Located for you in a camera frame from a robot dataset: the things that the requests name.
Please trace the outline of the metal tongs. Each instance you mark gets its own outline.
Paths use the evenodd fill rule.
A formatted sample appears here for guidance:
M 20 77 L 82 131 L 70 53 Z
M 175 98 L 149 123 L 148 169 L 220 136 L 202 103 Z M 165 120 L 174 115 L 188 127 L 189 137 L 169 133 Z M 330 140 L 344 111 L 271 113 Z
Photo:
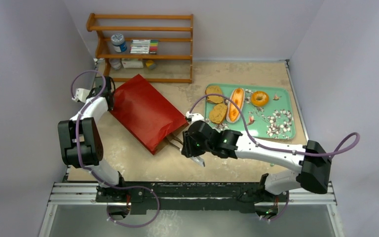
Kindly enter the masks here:
M 177 136 L 175 135 L 167 135 L 166 136 L 166 142 L 173 146 L 174 148 L 178 149 L 180 152 L 182 151 L 183 147 L 184 147 L 184 143 L 183 141 L 181 141 Z M 195 163 L 197 163 L 198 165 L 200 165 L 201 167 L 205 167 L 205 161 L 203 158 L 201 158 L 200 156 L 190 156 L 189 157 L 192 161 L 194 161 Z

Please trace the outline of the fake baguette bread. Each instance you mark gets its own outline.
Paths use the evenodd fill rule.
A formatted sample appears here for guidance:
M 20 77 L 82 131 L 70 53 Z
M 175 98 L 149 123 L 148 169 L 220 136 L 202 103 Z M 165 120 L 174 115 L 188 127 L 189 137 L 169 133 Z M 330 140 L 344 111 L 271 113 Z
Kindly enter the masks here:
M 243 88 L 236 88 L 230 95 L 230 100 L 227 104 L 226 120 L 229 123 L 235 123 L 241 116 L 241 111 L 245 101 L 245 90 Z

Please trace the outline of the red paper bag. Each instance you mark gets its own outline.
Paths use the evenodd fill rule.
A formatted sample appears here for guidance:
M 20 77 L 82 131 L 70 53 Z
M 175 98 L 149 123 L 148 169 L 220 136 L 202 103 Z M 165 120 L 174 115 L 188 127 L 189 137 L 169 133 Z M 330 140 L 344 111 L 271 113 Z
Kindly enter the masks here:
M 115 90 L 111 114 L 153 155 L 168 135 L 188 124 L 185 116 L 140 74 Z

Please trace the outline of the green floral tray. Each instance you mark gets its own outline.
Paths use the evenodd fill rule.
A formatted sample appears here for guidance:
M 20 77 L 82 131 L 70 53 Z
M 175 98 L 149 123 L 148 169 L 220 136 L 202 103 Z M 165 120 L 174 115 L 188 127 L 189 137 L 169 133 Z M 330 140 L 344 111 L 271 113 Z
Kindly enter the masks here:
M 280 87 L 212 83 L 206 87 L 206 93 L 220 93 L 236 102 L 236 96 L 232 96 L 236 89 L 244 91 L 242 114 L 253 137 L 280 140 L 295 137 L 293 109 L 287 90 Z M 263 106 L 252 104 L 252 95 L 258 91 L 269 97 Z

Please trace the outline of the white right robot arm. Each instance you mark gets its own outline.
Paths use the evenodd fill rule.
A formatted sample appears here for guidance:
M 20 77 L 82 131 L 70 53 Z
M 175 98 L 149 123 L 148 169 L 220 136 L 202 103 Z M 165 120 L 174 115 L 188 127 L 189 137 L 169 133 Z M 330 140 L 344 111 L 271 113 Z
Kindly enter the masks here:
M 181 153 L 202 165 L 200 156 L 211 153 L 219 158 L 253 159 L 284 167 L 282 172 L 263 175 L 257 194 L 264 201 L 297 188 L 315 194 L 328 191 L 332 162 L 315 141 L 309 140 L 303 146 L 251 139 L 246 132 L 229 129 L 218 132 L 198 120 L 183 132 Z

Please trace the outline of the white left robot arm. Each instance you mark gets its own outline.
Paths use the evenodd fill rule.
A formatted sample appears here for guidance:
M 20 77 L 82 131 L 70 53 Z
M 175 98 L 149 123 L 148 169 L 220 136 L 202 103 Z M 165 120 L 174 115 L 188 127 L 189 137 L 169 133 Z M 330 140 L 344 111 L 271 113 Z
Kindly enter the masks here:
M 83 107 L 69 120 L 58 123 L 61 156 L 64 164 L 82 169 L 97 179 L 100 188 L 109 188 L 108 195 L 116 202 L 127 197 L 123 176 L 104 159 L 104 147 L 97 122 L 114 108 L 114 80 L 97 77 L 91 89 L 77 88 L 72 100 Z

